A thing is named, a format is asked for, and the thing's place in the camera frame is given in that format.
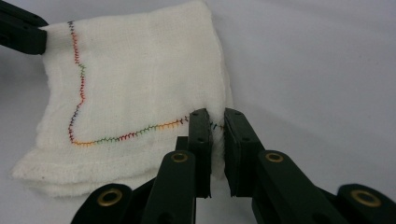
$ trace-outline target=white background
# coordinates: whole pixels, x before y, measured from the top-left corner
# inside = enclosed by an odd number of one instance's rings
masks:
[[[8,1],[53,24],[148,12],[183,0]],[[266,148],[317,186],[360,183],[396,201],[396,2],[207,1],[235,108]],[[40,56],[0,46],[0,223],[69,223],[87,196],[53,199],[12,180],[50,92]],[[249,199],[215,182],[197,223],[255,223]]]

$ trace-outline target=folded gauze pad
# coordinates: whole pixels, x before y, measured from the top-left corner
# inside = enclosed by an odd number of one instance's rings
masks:
[[[221,126],[232,98],[205,3],[43,29],[49,104],[14,177],[52,196],[107,183],[135,189],[157,174],[200,108],[214,124],[212,174],[222,174]]]

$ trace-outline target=stitch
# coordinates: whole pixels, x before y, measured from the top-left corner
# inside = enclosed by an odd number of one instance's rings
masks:
[[[171,128],[175,128],[178,127],[179,124],[183,125],[184,122],[189,122],[189,117],[188,116],[184,116],[184,118],[181,119],[176,119],[174,121],[169,121],[169,122],[165,122],[165,123],[160,123],[160,124],[155,124],[155,125],[149,125],[147,128],[141,129],[139,131],[136,132],[130,132],[118,137],[103,137],[100,138],[98,140],[94,140],[94,141],[90,141],[90,142],[79,142],[77,140],[75,140],[75,136],[74,136],[74,131],[73,131],[73,125],[74,122],[77,119],[78,113],[80,111],[80,108],[82,107],[82,105],[85,102],[86,96],[85,96],[85,92],[84,92],[84,88],[85,88],[85,72],[86,72],[86,66],[80,62],[80,55],[79,55],[79,50],[78,50],[78,35],[75,32],[75,25],[73,21],[69,21],[68,23],[69,26],[69,30],[70,30],[70,35],[72,38],[72,46],[73,46],[73,51],[74,51],[74,62],[75,64],[78,65],[79,67],[79,77],[80,77],[80,87],[79,87],[79,96],[80,96],[80,102],[77,104],[76,106],[76,110],[73,113],[72,118],[70,119],[70,123],[69,123],[69,127],[68,127],[68,135],[69,135],[69,140],[73,145],[76,146],[80,146],[80,147],[90,147],[96,144],[103,144],[103,143],[116,143],[116,142],[120,142],[123,140],[128,140],[134,137],[138,137],[139,134],[143,134],[143,133],[148,133],[149,131],[160,131],[160,130],[164,130],[165,128],[167,129],[171,129]]]

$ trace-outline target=screw hole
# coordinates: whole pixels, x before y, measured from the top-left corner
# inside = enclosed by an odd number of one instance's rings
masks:
[[[354,189],[350,192],[353,199],[358,203],[364,204],[369,207],[379,207],[381,205],[381,200],[377,198],[374,194],[369,191],[362,189]]]
[[[107,207],[119,202],[121,198],[122,192],[119,189],[108,189],[99,195],[97,203],[103,207]]]

